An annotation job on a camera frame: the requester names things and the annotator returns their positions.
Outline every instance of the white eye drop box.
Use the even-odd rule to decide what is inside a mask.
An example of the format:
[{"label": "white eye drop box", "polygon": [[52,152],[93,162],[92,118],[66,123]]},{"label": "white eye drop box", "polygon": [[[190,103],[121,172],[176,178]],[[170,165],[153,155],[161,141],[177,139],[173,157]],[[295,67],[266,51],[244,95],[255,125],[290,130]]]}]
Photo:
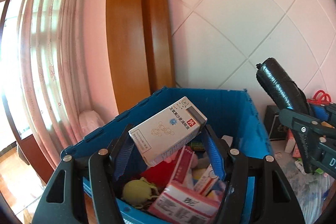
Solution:
[{"label": "white eye drop box", "polygon": [[145,163],[155,166],[195,138],[207,120],[183,97],[132,128],[129,134]]}]

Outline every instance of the curtain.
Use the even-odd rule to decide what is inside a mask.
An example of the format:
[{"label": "curtain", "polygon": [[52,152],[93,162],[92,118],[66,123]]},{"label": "curtain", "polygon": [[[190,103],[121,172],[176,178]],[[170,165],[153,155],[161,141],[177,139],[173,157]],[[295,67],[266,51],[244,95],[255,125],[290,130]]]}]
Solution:
[{"label": "curtain", "polygon": [[79,116],[92,109],[85,65],[82,0],[23,0],[18,62],[29,127],[55,169],[60,152],[82,140]]}]

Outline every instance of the blue plastic bin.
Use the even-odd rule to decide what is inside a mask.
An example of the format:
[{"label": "blue plastic bin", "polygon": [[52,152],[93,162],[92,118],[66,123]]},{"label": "blue plastic bin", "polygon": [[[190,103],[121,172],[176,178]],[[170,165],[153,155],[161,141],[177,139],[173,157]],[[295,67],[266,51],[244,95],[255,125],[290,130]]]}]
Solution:
[{"label": "blue plastic bin", "polygon": [[[259,120],[250,96],[246,90],[202,90],[162,88],[150,97],[139,102],[135,107],[118,115],[102,128],[88,134],[76,145],[62,151],[74,158],[89,156],[110,141],[121,135],[128,123],[138,125],[162,109],[187,96],[194,105],[208,118],[218,137],[234,137],[234,146],[247,156],[263,158],[273,154],[267,132]],[[249,178],[242,223],[248,223],[253,201],[254,178]],[[84,180],[84,190],[91,196],[90,183]],[[117,200],[125,220],[134,224],[167,224],[166,221],[143,213],[121,200]]]}]

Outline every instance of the silver screw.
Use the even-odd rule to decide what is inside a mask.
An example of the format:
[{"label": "silver screw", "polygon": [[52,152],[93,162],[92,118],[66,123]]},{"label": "silver screw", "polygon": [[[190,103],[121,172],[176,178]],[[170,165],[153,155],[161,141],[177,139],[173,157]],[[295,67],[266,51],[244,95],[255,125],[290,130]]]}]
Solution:
[{"label": "silver screw", "polygon": [[236,149],[236,148],[232,148],[232,149],[230,150],[230,153],[231,153],[231,155],[233,155],[233,156],[237,156],[237,155],[239,154],[239,150]]},{"label": "silver screw", "polygon": [[109,151],[106,148],[103,148],[98,151],[98,154],[101,156],[105,156]]},{"label": "silver screw", "polygon": [[274,161],[274,158],[273,158],[273,156],[271,156],[271,155],[267,155],[267,156],[265,157],[265,159],[266,159],[266,161],[268,161],[268,162],[273,162],[273,161]]},{"label": "silver screw", "polygon": [[65,161],[65,162],[68,162],[68,161],[70,161],[70,160],[72,160],[72,156],[71,156],[71,155],[66,155],[66,156],[63,158],[63,161]]}]

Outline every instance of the red square label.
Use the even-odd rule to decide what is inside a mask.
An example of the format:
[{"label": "red square label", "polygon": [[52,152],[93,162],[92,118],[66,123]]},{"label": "red square label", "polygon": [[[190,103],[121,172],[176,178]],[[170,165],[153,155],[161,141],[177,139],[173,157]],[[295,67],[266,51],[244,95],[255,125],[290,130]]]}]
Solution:
[{"label": "red square label", "polygon": [[192,127],[193,125],[196,124],[196,122],[193,119],[190,119],[189,121],[187,121],[187,124]]}]

